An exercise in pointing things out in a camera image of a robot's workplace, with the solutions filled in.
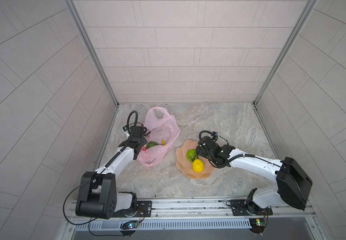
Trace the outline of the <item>yellow fake lemon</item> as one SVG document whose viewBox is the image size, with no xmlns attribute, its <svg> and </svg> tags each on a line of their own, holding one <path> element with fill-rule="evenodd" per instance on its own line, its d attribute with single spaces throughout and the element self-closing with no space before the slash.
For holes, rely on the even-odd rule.
<svg viewBox="0 0 346 240">
<path fill-rule="evenodd" d="M 192 169 L 195 173 L 201 173 L 204 170 L 204 163 L 200 159 L 192 162 Z"/>
</svg>

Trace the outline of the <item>bumpy light green fruit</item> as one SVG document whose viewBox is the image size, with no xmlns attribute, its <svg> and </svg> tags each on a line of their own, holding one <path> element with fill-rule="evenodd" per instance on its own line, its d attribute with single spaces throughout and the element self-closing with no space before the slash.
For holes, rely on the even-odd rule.
<svg viewBox="0 0 346 240">
<path fill-rule="evenodd" d="M 186 153 L 186 158 L 191 163 L 198 159 L 198 155 L 195 149 L 188 150 Z"/>
</svg>

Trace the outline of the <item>pink plastic bag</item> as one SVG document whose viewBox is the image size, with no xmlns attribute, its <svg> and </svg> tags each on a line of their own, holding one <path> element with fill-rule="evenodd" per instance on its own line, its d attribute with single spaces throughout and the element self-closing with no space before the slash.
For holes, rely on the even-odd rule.
<svg viewBox="0 0 346 240">
<path fill-rule="evenodd" d="M 153 107 L 148 111 L 144 126 L 148 130 L 147 142 L 157 142 L 159 145 L 141 151 L 137 161 L 142 166 L 151 168 L 158 165 L 173 147 L 180 134 L 180 128 L 175 116 L 162 107 Z M 162 140 L 165 140 L 165 146 L 162 145 Z"/>
</svg>

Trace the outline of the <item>pink scalloped plate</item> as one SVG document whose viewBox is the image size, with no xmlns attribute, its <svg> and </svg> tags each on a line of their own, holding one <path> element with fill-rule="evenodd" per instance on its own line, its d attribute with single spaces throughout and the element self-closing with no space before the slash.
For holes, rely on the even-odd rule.
<svg viewBox="0 0 346 240">
<path fill-rule="evenodd" d="M 204 169 L 201 172 L 195 172 L 193 170 L 192 162 L 187 159 L 187 152 L 189 150 L 195 150 L 198 146 L 197 141 L 186 140 L 182 147 L 176 150 L 176 166 L 177 168 L 185 174 L 189 179 L 207 179 L 210 177 L 215 168 L 210 164 L 208 159 L 199 157 L 198 159 L 202 161 Z"/>
</svg>

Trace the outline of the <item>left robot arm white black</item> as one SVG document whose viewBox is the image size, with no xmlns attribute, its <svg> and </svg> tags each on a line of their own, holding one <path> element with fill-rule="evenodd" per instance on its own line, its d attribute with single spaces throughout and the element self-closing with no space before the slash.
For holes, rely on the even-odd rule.
<svg viewBox="0 0 346 240">
<path fill-rule="evenodd" d="M 132 111 L 124 126 L 128 134 L 112 158 L 94 172 L 85 172 L 79 186 L 75 213 L 79 217 L 109 219 L 116 214 L 131 216 L 138 211 L 137 194 L 118 192 L 116 180 L 125 167 L 136 160 L 147 144 L 147 128 L 138 123 Z"/>
</svg>

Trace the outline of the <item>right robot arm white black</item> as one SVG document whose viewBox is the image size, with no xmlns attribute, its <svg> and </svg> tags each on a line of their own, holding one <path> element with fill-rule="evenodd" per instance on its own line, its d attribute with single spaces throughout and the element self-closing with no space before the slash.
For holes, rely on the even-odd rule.
<svg viewBox="0 0 346 240">
<path fill-rule="evenodd" d="M 219 146 L 216 132 L 199 133 L 196 153 L 206 158 L 218 169 L 239 168 L 263 176 L 274 184 L 250 191 L 240 209 L 250 215 L 268 215 L 267 209 L 274 205 L 287 204 L 305 210 L 313 182 L 302 167 L 293 159 L 274 160 L 246 153 L 226 143 Z"/>
</svg>

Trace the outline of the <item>green fake fruit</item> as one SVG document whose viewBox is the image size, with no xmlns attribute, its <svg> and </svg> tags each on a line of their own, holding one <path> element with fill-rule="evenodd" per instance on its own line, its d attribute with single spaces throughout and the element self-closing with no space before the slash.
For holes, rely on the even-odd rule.
<svg viewBox="0 0 346 240">
<path fill-rule="evenodd" d="M 159 143 L 157 142 L 149 142 L 147 145 L 146 145 L 146 149 L 149 149 L 149 148 L 152 148 L 152 147 L 155 147 L 155 146 L 158 146 Z"/>
</svg>

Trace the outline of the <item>white vent grille strip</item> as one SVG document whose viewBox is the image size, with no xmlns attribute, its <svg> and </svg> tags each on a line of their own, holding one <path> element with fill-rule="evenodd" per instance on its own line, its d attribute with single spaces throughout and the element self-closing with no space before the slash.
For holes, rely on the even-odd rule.
<svg viewBox="0 0 346 240">
<path fill-rule="evenodd" d="M 91 224 L 76 226 L 78 231 L 116 231 L 126 221 L 93 221 Z M 252 228 L 249 219 L 165 219 L 165 220 L 144 220 L 137 229 L 147 230 L 195 230 L 195 229 L 250 229 Z"/>
</svg>

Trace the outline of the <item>right circuit board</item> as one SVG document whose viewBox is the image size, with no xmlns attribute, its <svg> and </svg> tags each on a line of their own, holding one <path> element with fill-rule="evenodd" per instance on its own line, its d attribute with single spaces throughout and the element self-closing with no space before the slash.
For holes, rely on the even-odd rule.
<svg viewBox="0 0 346 240">
<path fill-rule="evenodd" d="M 251 231 L 255 234 L 263 233 L 266 229 L 267 223 L 264 219 L 249 219 Z"/>
</svg>

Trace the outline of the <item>circuit board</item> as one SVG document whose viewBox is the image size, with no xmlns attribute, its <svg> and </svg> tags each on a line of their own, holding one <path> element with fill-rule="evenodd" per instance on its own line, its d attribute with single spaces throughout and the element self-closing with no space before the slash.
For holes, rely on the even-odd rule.
<svg viewBox="0 0 346 240">
<path fill-rule="evenodd" d="M 121 225 L 121 230 L 133 230 L 136 229 L 139 226 L 139 224 L 140 223 L 138 221 L 129 221 Z"/>
<path fill-rule="evenodd" d="M 255 234 L 263 233 L 266 229 L 267 223 L 264 219 L 249 219 L 251 231 Z"/>
</svg>

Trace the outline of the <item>left circuit board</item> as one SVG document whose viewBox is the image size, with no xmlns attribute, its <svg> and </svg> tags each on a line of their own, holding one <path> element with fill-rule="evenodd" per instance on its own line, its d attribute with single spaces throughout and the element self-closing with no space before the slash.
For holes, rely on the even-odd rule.
<svg viewBox="0 0 346 240">
<path fill-rule="evenodd" d="M 139 226 L 139 224 L 140 223 L 138 221 L 129 221 L 121 225 L 121 230 L 133 230 L 136 229 Z"/>
</svg>

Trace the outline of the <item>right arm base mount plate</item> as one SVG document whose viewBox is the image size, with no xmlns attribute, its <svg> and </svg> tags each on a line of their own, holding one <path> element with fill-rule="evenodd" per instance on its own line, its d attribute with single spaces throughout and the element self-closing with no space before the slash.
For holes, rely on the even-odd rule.
<svg viewBox="0 0 346 240">
<path fill-rule="evenodd" d="M 273 211 L 267 207 L 260 208 L 255 203 L 247 203 L 246 200 L 228 200 L 226 205 L 231 208 L 234 216 L 271 216 Z"/>
</svg>

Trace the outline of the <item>aluminium rail frame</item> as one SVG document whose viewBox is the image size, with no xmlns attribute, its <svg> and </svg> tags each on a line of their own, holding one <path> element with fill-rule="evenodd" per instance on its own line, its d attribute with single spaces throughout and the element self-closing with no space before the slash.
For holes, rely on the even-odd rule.
<svg viewBox="0 0 346 240">
<path fill-rule="evenodd" d="M 114 213 L 110 220 L 167 220 L 167 219 L 265 219 L 313 218 L 316 213 L 310 204 L 305 210 L 298 210 L 287 204 L 269 206 L 251 214 L 244 205 L 244 197 L 211 198 L 152 198 L 139 199 L 136 211 L 131 214 Z"/>
</svg>

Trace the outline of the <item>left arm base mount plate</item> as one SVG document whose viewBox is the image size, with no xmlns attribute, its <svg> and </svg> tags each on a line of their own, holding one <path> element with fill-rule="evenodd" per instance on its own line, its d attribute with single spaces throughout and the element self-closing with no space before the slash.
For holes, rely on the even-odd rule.
<svg viewBox="0 0 346 240">
<path fill-rule="evenodd" d="M 152 201 L 137 201 L 129 209 L 119 210 L 113 218 L 146 218 L 151 216 Z"/>
</svg>

